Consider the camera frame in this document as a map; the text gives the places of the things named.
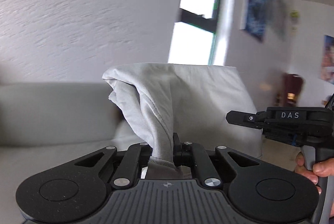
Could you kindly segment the person right hand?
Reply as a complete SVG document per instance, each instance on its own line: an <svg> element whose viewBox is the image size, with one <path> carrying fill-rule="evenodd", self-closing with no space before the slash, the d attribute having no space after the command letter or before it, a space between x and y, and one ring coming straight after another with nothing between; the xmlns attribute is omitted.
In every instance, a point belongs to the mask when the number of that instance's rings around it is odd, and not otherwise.
<svg viewBox="0 0 334 224"><path fill-rule="evenodd" d="M319 194L321 194L322 189L321 187L318 186L318 181L319 178L333 176L333 168L334 168L333 158L319 163L315 163L311 168L311 170L308 170L306 168L305 158L303 154L300 152L296 156L296 164L297 165L294 169L294 172L312 181L313 184L316 185Z"/></svg>

